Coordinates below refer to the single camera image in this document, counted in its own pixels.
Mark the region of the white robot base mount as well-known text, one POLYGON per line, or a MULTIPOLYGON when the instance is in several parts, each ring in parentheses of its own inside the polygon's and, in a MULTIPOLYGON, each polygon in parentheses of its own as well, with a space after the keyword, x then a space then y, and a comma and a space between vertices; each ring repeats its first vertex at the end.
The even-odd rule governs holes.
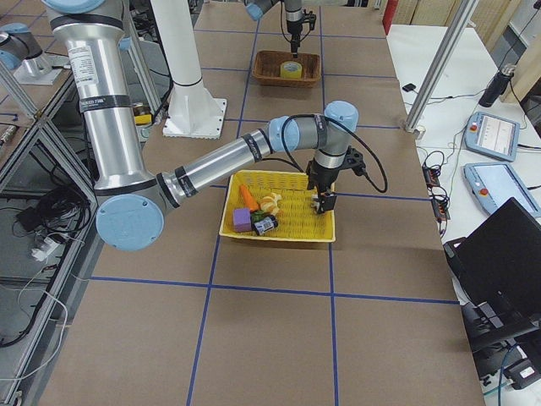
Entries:
POLYGON ((218 139, 227 101, 213 97, 205 87, 189 4, 157 0, 151 6, 173 82, 164 135, 218 139))

